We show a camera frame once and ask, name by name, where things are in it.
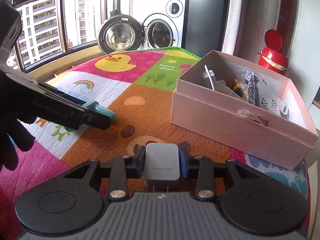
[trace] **red thermos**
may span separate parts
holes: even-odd
[[[282,47],[282,38],[280,34],[275,30],[268,30],[264,36],[264,40],[267,47],[261,51],[258,64],[285,75],[289,59],[278,52]]]

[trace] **pink box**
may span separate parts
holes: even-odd
[[[262,85],[269,84],[268,92],[288,105],[289,119],[205,87],[204,65],[213,70],[217,81],[237,77],[243,70],[254,71]],[[239,116],[243,110],[268,120],[268,126]],[[308,109],[289,78],[218,51],[208,53],[178,79],[171,122],[289,170],[318,138]]]

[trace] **brand logo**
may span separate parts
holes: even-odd
[[[36,100],[33,101],[32,104],[33,104],[35,107],[37,107],[37,108],[39,108],[39,109],[43,109],[44,111],[46,111],[46,112],[48,112],[48,113],[50,113],[50,114],[60,115],[62,118],[65,118],[65,119],[68,118],[68,114],[65,114],[65,113],[61,114],[61,111],[56,110],[56,109],[53,109],[53,108],[51,108],[51,107],[49,107],[49,106],[47,106],[47,105],[43,105],[43,104],[41,104],[40,102],[38,102],[38,101],[36,101]]]
[[[163,194],[161,194],[161,195],[159,195],[158,196],[158,198],[160,198],[160,199],[165,199],[167,196],[166,195],[163,195]]]

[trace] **gray block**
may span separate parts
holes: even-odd
[[[172,143],[149,143],[144,161],[144,183],[148,188],[166,190],[179,182],[179,150]]]

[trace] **gray rubber pad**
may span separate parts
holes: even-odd
[[[194,200],[188,192],[137,192],[126,202],[110,204],[96,224],[80,233],[57,238],[25,233],[21,239],[306,240],[297,232],[272,237],[245,233],[225,221],[215,204]]]

